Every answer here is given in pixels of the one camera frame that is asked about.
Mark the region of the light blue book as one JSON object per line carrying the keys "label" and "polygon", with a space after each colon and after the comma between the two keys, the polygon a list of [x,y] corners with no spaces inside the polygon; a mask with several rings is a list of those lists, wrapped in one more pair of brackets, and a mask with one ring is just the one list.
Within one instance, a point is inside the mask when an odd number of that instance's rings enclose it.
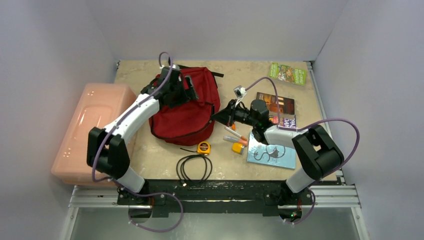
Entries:
{"label": "light blue book", "polygon": [[293,148],[281,145],[266,145],[256,141],[249,133],[247,148],[248,163],[267,165],[294,170],[296,168],[296,152]]}

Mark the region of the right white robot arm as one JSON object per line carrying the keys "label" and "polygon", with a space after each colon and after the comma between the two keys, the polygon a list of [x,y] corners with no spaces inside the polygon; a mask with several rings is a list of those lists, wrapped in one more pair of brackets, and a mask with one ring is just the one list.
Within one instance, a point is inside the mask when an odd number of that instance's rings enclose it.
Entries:
{"label": "right white robot arm", "polygon": [[225,126],[239,122],[252,127],[255,140],[264,145],[278,145],[295,150],[301,167],[283,181],[280,196],[288,204],[300,198],[301,191],[340,167],[345,157],[327,131],[319,124],[306,130],[279,128],[269,116],[266,102],[255,99],[250,108],[238,106],[232,99],[228,105],[211,116]]}

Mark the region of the red student backpack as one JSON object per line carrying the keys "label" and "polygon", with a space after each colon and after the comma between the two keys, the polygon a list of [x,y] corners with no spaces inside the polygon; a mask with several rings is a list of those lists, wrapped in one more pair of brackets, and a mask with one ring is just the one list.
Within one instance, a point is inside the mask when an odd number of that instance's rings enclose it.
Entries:
{"label": "red student backpack", "polygon": [[214,130],[211,116],[221,107],[216,77],[224,74],[207,67],[179,67],[183,76],[191,77],[198,99],[172,108],[162,107],[149,119],[150,132],[169,144],[194,146],[209,138]]}

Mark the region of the dark brown book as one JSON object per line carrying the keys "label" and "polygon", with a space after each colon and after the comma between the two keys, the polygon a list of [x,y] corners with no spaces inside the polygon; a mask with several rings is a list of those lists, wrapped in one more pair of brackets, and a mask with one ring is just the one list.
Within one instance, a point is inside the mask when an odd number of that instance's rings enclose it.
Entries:
{"label": "dark brown book", "polygon": [[257,92],[256,99],[263,100],[266,103],[268,110],[273,114],[295,115],[295,100],[288,97]]}

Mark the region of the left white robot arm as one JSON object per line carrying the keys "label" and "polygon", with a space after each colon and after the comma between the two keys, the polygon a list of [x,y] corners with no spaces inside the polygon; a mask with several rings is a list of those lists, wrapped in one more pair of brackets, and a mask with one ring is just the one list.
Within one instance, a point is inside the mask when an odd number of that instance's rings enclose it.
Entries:
{"label": "left white robot arm", "polygon": [[102,179],[127,188],[136,204],[146,203],[149,199],[149,191],[143,187],[146,180],[130,166],[127,145],[162,107],[178,107],[198,98],[190,75],[183,75],[175,64],[162,67],[159,77],[140,91],[127,110],[104,128],[93,127],[89,131],[86,162],[92,168],[92,180],[100,182],[96,172],[106,174]]}

